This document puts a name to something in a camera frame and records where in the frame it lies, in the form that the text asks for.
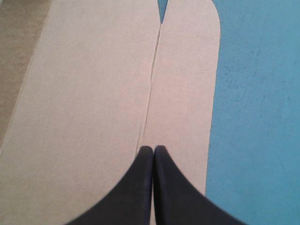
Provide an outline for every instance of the cardboard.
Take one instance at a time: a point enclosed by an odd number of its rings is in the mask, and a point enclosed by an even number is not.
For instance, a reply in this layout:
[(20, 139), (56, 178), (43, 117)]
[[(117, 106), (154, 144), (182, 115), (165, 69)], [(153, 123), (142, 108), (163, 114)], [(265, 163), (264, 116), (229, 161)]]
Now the cardboard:
[(3, 143), (2, 225), (78, 216), (143, 144), (165, 145), (205, 191), (218, 15), (170, 0), (154, 58), (159, 27), (156, 0), (52, 1)]
[(0, 157), (0, 224), (63, 224), (135, 157), (156, 1), (53, 0)]
[(220, 23), (211, 0), (168, 2), (142, 143), (165, 145), (204, 194)]

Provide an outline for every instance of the blue floor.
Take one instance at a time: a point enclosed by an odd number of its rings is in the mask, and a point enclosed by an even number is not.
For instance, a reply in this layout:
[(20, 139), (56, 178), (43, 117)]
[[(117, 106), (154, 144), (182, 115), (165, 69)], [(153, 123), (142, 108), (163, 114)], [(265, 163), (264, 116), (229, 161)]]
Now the blue floor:
[(158, 3), (160, 23), (163, 23), (168, 0), (157, 0), (157, 3)]
[(300, 224), (300, 1), (214, 0), (221, 44), (206, 195), (253, 225)]

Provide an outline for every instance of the blue surface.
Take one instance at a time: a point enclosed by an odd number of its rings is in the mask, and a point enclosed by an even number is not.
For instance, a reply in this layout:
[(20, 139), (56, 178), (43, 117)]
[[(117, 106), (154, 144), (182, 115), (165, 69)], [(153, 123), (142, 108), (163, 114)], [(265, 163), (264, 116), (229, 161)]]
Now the blue surface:
[(253, 225), (300, 224), (300, 1), (214, 0), (221, 44), (206, 195)]
[(160, 16), (160, 23), (163, 23), (168, 0), (157, 0), (157, 3), (158, 3), (158, 10)]

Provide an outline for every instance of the grey floor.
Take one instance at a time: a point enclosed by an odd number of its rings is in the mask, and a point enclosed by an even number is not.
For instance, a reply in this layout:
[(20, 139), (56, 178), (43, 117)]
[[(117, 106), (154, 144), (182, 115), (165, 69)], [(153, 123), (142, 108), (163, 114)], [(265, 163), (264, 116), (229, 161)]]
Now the grey floor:
[(50, 0), (3, 0), (0, 6), (0, 147), (49, 6)]

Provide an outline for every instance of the floor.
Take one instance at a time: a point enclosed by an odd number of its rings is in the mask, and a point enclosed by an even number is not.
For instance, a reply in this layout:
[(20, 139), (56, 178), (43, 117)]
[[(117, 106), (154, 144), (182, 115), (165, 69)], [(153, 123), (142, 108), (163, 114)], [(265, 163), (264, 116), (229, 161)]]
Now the floor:
[(0, 6), (0, 149), (50, 0), (3, 0)]

